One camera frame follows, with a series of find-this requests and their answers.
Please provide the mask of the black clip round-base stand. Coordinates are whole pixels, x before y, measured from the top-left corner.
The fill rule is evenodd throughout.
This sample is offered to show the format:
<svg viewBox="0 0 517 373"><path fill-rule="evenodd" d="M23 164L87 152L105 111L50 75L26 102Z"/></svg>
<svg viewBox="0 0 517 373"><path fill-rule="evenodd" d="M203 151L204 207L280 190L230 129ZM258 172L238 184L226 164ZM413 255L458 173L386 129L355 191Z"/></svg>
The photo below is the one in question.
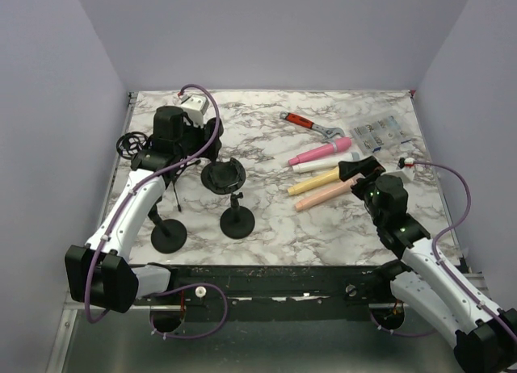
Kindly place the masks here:
<svg viewBox="0 0 517 373"><path fill-rule="evenodd" d="M163 220L157 205L153 205L148 213L154 228L151 232L151 244L161 254L172 254L179 251L187 241L187 229L183 223L175 219Z"/></svg>

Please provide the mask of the white grey-headed microphone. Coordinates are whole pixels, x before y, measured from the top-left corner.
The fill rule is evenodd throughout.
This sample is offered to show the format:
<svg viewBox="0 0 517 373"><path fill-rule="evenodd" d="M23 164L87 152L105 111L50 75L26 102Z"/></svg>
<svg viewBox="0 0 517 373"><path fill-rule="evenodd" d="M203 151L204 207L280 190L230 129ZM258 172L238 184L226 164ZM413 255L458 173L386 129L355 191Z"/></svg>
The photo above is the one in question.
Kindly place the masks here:
<svg viewBox="0 0 517 373"><path fill-rule="evenodd" d="M299 163L292 166L292 170L295 173L306 173L316 170L333 169L341 161L358 161L359 159L360 155L357 152L341 153L314 161Z"/></svg>

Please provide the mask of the black shock-mount round-base stand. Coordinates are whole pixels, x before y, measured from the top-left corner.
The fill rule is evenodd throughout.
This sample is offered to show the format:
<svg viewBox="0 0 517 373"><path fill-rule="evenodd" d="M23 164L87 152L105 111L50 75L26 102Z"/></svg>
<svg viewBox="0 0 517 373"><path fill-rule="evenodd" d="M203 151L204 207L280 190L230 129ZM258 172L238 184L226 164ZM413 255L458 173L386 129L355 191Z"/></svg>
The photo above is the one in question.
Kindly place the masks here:
<svg viewBox="0 0 517 373"><path fill-rule="evenodd" d="M229 238L238 240L248 237L254 230L255 218L252 211L241 206L239 200L243 193L231 194L230 207L221 215L221 231Z"/></svg>

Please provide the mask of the peach microphone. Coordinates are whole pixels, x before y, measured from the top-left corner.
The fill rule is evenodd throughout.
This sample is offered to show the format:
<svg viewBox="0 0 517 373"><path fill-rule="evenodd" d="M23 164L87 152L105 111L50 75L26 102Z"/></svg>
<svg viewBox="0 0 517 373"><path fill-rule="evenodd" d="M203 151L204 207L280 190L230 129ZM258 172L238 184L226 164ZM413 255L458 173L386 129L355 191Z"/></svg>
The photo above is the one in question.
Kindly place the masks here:
<svg viewBox="0 0 517 373"><path fill-rule="evenodd" d="M295 204L295 210L297 212L308 210L311 207L317 206L330 199L334 199L340 195L344 195L351 191L351 187L357 183L357 179L357 177L348 179L345 182L340 182L336 185L321 190L318 193L315 193L314 195L304 198Z"/></svg>

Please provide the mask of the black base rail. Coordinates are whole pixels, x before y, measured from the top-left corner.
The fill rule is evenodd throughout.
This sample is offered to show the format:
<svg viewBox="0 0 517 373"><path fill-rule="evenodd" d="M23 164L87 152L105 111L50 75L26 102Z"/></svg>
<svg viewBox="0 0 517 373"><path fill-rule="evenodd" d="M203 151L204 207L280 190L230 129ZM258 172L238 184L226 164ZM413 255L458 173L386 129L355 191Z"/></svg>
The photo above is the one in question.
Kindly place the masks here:
<svg viewBox="0 0 517 373"><path fill-rule="evenodd" d="M151 293L135 304L156 310L185 305L188 321L365 321L368 308L388 307L390 283L409 270L399 260L381 266L163 265L169 296Z"/></svg>

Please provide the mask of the black tripod shock-mount stand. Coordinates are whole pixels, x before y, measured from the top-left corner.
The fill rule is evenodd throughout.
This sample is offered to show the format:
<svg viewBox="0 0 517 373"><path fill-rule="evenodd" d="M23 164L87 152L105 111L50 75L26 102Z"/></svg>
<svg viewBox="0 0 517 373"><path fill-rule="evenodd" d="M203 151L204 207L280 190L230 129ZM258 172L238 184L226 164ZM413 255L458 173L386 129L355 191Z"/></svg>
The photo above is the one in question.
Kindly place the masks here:
<svg viewBox="0 0 517 373"><path fill-rule="evenodd" d="M141 150L147 149L151 145L151 137L146 136L143 132L128 132L121 136L116 142L116 152L119 157L125 160L132 160ZM183 172L191 167L197 166L201 163L200 159L190 161L188 164L181 166L173 174L170 175L170 179L173 185L174 196L177 203L178 211L182 211L181 204L179 202L179 196L176 191L176 182L179 180Z"/></svg>

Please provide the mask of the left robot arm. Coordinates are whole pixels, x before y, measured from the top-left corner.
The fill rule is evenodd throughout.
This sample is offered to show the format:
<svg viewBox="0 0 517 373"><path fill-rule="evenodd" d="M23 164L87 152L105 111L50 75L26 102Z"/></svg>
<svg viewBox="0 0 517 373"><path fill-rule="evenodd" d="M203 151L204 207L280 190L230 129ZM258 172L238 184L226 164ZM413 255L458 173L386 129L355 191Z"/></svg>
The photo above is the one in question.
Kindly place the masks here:
<svg viewBox="0 0 517 373"><path fill-rule="evenodd" d="M162 219L158 203L191 161L217 159L223 124L219 115L204 120L205 112L204 103L159 107L152 135L129 132L117 141L117 153L131 163L124 189L96 232L65 254L70 295L84 303L87 312L97 306L124 313L148 295L161 304L178 298L179 285L170 269L156 264L133 267L129 257L146 220L154 223L159 249L175 251L184 245L186 227Z"/></svg>

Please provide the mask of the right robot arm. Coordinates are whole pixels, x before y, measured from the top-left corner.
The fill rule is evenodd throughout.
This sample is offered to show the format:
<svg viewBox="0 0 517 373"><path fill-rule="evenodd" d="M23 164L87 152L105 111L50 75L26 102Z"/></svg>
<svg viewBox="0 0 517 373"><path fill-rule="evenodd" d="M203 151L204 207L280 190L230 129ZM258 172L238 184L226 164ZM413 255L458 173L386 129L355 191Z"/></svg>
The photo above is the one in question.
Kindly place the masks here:
<svg viewBox="0 0 517 373"><path fill-rule="evenodd" d="M516 364L516 311L503 310L475 287L438 247L451 225L432 236L407 211L408 192L399 173L418 165L400 158L388 172L374 157L341 161L338 176L355 184L380 242L393 252L393 274L372 280L380 301L408 304L448 342L465 372L500 372Z"/></svg>

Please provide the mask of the beige microphone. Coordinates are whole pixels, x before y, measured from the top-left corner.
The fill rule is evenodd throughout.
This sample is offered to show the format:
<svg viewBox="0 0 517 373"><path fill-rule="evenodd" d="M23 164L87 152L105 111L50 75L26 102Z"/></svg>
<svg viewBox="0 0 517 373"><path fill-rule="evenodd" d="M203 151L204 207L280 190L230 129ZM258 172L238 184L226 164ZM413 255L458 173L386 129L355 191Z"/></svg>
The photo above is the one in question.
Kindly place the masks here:
<svg viewBox="0 0 517 373"><path fill-rule="evenodd" d="M306 191L311 191L312 189L322 187L326 184L339 181L339 167L336 166L332 170L325 172L324 174L320 174L316 177L308 179L306 181L297 183L294 186L288 188L288 194L290 196L299 195L305 193Z"/></svg>

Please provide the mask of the tall black round-base stand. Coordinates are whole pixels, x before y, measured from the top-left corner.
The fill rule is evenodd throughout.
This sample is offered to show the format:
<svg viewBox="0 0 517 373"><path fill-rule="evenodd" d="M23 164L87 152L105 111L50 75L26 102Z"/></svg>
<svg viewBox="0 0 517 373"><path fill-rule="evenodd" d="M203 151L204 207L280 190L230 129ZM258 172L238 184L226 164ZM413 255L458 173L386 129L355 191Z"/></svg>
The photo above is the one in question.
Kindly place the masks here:
<svg viewBox="0 0 517 373"><path fill-rule="evenodd" d="M246 171L234 157L228 161L210 161L201 171L201 182L216 195L227 195L240 189L246 181Z"/></svg>

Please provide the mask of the clear plastic parts box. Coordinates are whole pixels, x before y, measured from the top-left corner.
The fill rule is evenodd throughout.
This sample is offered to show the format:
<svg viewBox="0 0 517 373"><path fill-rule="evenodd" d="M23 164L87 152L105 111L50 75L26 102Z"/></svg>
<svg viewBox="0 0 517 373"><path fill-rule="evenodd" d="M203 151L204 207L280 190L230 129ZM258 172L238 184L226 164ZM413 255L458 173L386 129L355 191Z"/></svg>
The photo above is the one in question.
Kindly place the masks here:
<svg viewBox="0 0 517 373"><path fill-rule="evenodd" d="M394 111L360 117L350 123L349 132L365 155L408 143L414 136L409 124Z"/></svg>

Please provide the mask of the pink microphone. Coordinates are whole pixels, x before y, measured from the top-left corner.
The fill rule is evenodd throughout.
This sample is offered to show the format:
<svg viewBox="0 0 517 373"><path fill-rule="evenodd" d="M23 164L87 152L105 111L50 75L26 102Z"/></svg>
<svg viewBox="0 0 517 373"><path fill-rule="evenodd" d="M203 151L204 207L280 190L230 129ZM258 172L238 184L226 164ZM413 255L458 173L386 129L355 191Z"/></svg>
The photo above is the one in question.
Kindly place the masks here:
<svg viewBox="0 0 517 373"><path fill-rule="evenodd" d="M339 137L326 143L315 149L310 149L304 153L300 153L295 157L288 160L290 166L298 165L300 163L306 163L314 161L322 157L327 157L335 153L341 153L347 151L352 146L352 139L349 137Z"/></svg>

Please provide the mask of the red handled adjustable wrench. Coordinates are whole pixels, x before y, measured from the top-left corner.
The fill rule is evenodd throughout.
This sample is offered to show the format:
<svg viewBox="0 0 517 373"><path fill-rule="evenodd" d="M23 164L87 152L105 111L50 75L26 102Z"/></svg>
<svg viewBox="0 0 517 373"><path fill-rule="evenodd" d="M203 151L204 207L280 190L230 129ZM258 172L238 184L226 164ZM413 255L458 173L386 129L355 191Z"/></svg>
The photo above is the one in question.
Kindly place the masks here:
<svg viewBox="0 0 517 373"><path fill-rule="evenodd" d="M301 115L297 115L291 112L282 111L280 118L288 121L289 123L299 125L303 128L310 129L322 135L323 141L328 142L333 140L335 137L344 137L345 133L341 128L328 128L323 127L319 124L314 123L312 120L307 119Z"/></svg>

